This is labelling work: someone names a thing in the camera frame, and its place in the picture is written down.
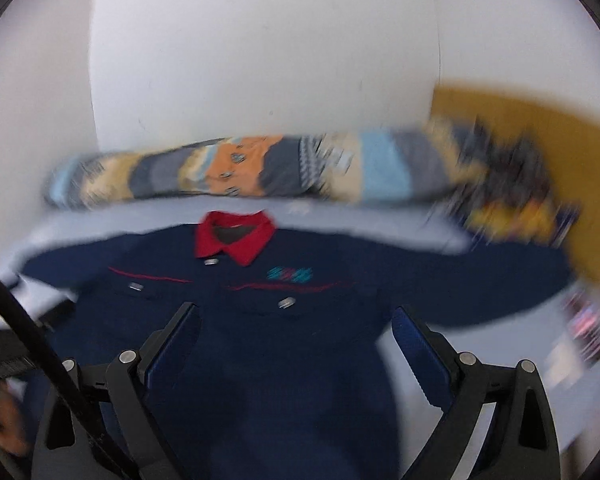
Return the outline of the person's left hand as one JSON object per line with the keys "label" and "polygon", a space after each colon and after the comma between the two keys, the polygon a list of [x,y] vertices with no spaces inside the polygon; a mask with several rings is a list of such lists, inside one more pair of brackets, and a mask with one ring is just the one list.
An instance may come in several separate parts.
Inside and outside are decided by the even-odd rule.
{"label": "person's left hand", "polygon": [[29,452],[20,408],[6,382],[0,382],[0,448],[15,456]]}

